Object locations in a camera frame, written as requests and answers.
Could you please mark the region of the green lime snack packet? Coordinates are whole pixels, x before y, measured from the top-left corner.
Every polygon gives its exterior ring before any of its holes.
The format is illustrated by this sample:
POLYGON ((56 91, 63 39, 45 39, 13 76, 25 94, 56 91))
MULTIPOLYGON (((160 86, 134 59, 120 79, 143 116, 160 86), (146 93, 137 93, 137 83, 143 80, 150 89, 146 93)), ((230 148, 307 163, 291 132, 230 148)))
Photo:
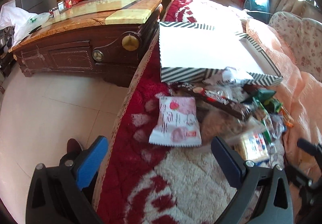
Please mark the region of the green lime snack packet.
POLYGON ((270 98, 268 100, 265 100, 263 104, 263 107, 268 113, 274 113, 274 114, 279 113, 282 106, 283 104, 275 98, 270 98))

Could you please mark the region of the dark green snack packet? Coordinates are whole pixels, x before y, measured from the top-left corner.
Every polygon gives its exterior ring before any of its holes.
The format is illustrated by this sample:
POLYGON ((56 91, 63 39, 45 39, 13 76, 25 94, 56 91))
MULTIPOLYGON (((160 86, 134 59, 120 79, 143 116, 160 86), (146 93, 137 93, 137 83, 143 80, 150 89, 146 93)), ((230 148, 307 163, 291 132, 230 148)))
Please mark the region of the dark green snack packet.
POLYGON ((267 89, 259 85, 245 85, 243 89, 248 94, 248 97, 242 103, 251 103, 253 98, 256 98, 259 102, 272 98, 275 94, 275 90, 267 89))

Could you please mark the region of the dark chocolate bar packet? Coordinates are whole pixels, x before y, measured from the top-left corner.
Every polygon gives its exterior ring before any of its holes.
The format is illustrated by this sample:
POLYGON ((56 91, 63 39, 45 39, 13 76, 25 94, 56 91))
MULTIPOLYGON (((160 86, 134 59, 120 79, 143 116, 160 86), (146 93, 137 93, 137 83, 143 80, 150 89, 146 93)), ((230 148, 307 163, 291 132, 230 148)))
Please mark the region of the dark chocolate bar packet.
POLYGON ((205 89, 202 86, 196 86, 191 83, 183 82, 173 83, 172 87, 175 90, 188 93, 193 97, 200 99, 203 102, 208 103, 239 120, 246 121, 252 115, 251 109, 244 104, 230 100, 227 97, 223 97, 211 90, 205 89))

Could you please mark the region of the pink strawberry snack packet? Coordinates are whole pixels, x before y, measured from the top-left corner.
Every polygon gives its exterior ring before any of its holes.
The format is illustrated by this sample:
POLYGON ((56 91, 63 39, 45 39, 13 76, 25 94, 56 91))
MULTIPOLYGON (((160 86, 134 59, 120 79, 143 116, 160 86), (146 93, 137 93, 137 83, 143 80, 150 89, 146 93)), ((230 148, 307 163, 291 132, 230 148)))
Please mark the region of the pink strawberry snack packet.
POLYGON ((199 147, 200 126, 193 97, 159 98, 159 117, 149 143, 168 147, 199 147))

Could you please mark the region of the peach quilted blanket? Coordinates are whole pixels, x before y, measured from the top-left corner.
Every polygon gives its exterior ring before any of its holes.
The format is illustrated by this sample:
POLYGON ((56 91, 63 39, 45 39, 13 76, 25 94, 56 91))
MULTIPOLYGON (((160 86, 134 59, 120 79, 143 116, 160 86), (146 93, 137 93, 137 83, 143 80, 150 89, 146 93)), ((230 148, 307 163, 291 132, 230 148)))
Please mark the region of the peach quilted blanket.
POLYGON ((275 29, 249 19, 246 33, 263 47, 283 76, 283 81, 276 87, 276 97, 294 120, 294 126, 283 137, 286 159, 294 166, 308 163, 304 168, 313 167, 318 179, 321 172, 315 159, 299 149, 297 141, 303 138, 313 144, 321 143, 321 83, 299 70, 290 47, 275 29))

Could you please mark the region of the floral sofa cover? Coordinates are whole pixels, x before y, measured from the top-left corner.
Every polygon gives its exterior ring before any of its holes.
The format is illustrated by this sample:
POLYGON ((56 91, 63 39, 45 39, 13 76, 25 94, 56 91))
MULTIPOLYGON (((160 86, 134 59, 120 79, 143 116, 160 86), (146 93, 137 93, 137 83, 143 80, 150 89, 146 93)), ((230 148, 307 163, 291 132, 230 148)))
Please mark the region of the floral sofa cover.
POLYGON ((290 47, 299 70, 321 81, 321 23, 288 12, 276 12, 269 26, 290 47))

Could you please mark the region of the wooden marble-top coffee table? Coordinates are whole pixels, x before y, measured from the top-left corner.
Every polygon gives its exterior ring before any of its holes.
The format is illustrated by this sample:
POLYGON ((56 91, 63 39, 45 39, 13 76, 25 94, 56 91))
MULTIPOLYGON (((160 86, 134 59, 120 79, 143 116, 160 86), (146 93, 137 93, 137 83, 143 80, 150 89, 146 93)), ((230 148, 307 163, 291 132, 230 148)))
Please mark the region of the wooden marble-top coffee table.
POLYGON ((162 9, 162 0, 84 1, 48 20, 11 51, 26 77, 76 74, 128 87, 162 9))

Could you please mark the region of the striped white tray box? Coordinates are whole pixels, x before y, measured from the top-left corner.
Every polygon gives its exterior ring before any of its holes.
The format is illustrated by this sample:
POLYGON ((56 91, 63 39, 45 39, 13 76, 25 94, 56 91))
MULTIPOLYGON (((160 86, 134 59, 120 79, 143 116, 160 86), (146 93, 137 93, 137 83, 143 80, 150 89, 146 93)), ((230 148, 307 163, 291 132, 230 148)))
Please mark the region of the striped white tray box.
POLYGON ((202 82, 227 67, 249 73, 251 85, 276 86, 283 76, 248 34, 201 23, 159 22, 160 80, 202 82))

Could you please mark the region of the white plastic bag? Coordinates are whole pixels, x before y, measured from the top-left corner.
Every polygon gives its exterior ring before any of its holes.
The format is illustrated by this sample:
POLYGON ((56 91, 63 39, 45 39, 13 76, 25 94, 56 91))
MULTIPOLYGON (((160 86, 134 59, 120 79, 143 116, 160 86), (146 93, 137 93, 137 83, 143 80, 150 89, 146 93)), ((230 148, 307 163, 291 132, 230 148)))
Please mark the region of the white plastic bag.
POLYGON ((49 12, 36 14, 16 7, 15 0, 5 3, 1 7, 1 30, 6 27, 14 27, 12 45, 16 46, 31 31, 45 24, 50 17, 49 12))

